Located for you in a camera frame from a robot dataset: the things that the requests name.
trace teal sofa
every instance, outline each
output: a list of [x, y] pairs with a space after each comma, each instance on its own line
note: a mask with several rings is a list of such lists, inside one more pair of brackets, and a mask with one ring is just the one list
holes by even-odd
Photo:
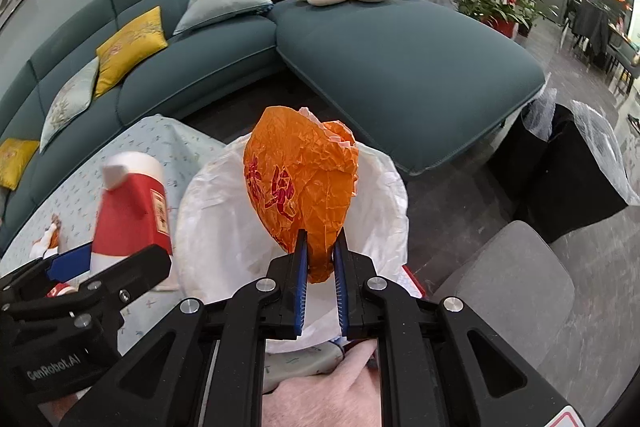
[[169, 47], [135, 67], [34, 155], [8, 197], [0, 251], [75, 169], [140, 118], [185, 117], [285, 67], [413, 174], [468, 147], [544, 81], [518, 45], [423, 0], [326, 8], [286, 0], [268, 16], [239, 16], [172, 37], [187, 2], [94, 0], [27, 61], [0, 100], [0, 142], [40, 139], [56, 93], [95, 49], [161, 6]]

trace metal screw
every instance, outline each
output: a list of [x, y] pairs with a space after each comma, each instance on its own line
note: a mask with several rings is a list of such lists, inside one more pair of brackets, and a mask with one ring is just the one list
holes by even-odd
[[443, 306], [450, 312], [459, 312], [465, 305], [457, 297], [447, 297], [444, 299]]
[[74, 326], [76, 328], [85, 328], [89, 324], [91, 324], [91, 315], [89, 315], [88, 313], [78, 315], [78, 317], [76, 317], [74, 320]]
[[195, 313], [200, 308], [200, 303], [196, 299], [185, 299], [180, 303], [182, 313]]
[[367, 286], [372, 290], [383, 290], [386, 288], [386, 281], [382, 277], [372, 277], [367, 281]]
[[122, 302], [124, 302], [125, 304], [128, 303], [131, 300], [131, 295], [129, 294], [128, 291], [126, 290], [120, 290], [118, 292], [118, 297], [120, 298], [120, 300]]
[[260, 279], [255, 283], [255, 287], [261, 292], [270, 292], [276, 288], [276, 282], [273, 279]]

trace red and white bottle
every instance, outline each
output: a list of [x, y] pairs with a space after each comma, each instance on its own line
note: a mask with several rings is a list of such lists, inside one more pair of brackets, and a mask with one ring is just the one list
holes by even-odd
[[[105, 190], [95, 224], [92, 274], [148, 245], [158, 245], [172, 255], [160, 162], [142, 152], [119, 153], [102, 167], [102, 177]], [[178, 289], [173, 266], [155, 289]]]

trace flower pot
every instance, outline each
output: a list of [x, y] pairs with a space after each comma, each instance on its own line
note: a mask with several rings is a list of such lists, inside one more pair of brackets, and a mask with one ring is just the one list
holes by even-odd
[[488, 19], [483, 22], [490, 28], [493, 28], [497, 32], [502, 33], [505, 37], [510, 39], [513, 38], [513, 30], [515, 29], [516, 25], [514, 21], [506, 21], [504, 19]]
[[524, 24], [518, 25], [518, 35], [522, 35], [523, 37], [529, 37], [530, 31], [531, 31], [531, 26], [527, 26]]

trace patterned tablecloth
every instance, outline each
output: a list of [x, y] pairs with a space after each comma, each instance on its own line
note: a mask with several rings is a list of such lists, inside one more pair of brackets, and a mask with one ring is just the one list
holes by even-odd
[[[161, 115], [139, 121], [87, 160], [31, 216], [0, 260], [0, 276], [28, 262], [31, 245], [49, 227], [52, 214], [58, 214], [62, 222], [60, 251], [92, 240], [102, 193], [100, 168], [110, 156], [139, 151], [158, 159], [164, 167], [169, 227], [175, 230], [178, 206], [187, 185], [223, 147], [222, 142]], [[77, 282], [87, 277], [81, 276]], [[182, 291], [150, 291], [124, 308], [125, 324], [118, 332], [120, 352], [135, 344], [183, 297]]]

